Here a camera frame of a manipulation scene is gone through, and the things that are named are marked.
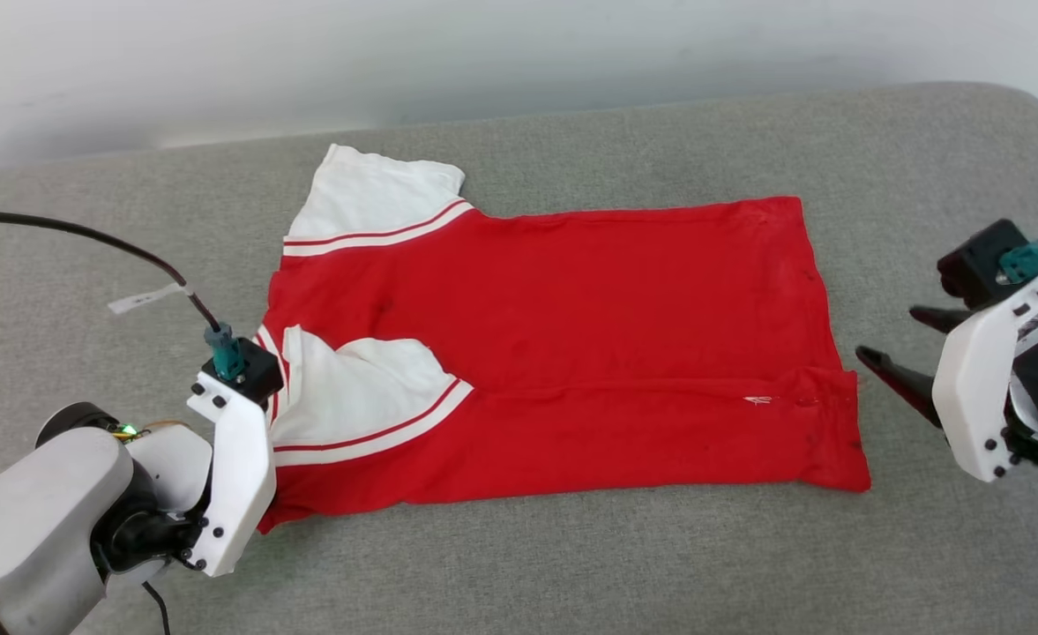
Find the red and white shirt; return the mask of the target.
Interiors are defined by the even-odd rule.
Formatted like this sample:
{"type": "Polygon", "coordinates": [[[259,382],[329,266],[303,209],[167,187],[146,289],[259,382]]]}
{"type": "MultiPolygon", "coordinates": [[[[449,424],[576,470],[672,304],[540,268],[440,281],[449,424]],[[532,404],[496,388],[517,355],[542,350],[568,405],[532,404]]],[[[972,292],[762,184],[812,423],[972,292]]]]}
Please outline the red and white shirt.
{"type": "Polygon", "coordinates": [[[443,162],[333,145],[256,339],[269,532],[670,485],[872,485],[798,198],[496,218],[443,162]]]}

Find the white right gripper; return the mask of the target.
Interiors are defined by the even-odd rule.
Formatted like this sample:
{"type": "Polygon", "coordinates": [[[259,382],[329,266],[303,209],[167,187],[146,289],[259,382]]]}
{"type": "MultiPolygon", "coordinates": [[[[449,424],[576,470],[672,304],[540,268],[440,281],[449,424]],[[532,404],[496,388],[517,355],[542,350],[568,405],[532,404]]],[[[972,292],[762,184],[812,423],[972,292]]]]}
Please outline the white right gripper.
{"type": "Polygon", "coordinates": [[[1038,467],[1038,277],[981,312],[909,307],[917,323],[947,334],[937,377],[858,346],[857,361],[945,432],[971,477],[995,482],[1021,463],[1038,467]]]}

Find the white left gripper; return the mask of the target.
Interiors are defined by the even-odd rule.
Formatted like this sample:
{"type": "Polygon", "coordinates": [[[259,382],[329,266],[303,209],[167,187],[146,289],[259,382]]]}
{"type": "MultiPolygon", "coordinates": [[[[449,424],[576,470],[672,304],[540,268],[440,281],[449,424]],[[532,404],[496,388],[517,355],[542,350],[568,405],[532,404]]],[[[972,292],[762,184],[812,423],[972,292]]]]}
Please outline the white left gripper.
{"type": "Polygon", "coordinates": [[[207,576],[233,573],[275,495],[267,414],[252,383],[197,374],[188,406],[213,439],[179,422],[121,426],[129,481],[95,526],[95,565],[151,578],[180,564],[207,576]]]}

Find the grey fabric sofa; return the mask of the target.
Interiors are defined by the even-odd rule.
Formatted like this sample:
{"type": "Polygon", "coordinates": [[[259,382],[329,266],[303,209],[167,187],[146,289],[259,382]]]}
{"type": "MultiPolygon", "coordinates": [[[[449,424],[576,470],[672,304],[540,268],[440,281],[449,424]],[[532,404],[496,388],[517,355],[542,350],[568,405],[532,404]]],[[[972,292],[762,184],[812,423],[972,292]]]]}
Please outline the grey fabric sofa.
{"type": "MultiPolygon", "coordinates": [[[[252,142],[0,170],[0,212],[154,250],[237,329],[264,312],[280,238],[333,142],[450,162],[498,216],[797,196],[834,337],[930,370],[935,263],[1009,217],[1038,234],[1038,100],[968,83],[620,108],[252,142]]],[[[76,236],[0,228],[0,473],[59,407],[192,415],[203,322],[160,271],[76,236]]],[[[873,487],[663,488],[309,519],[231,575],[156,582],[175,635],[1038,635],[1038,470],[994,485],[861,372],[873,487]]]]}

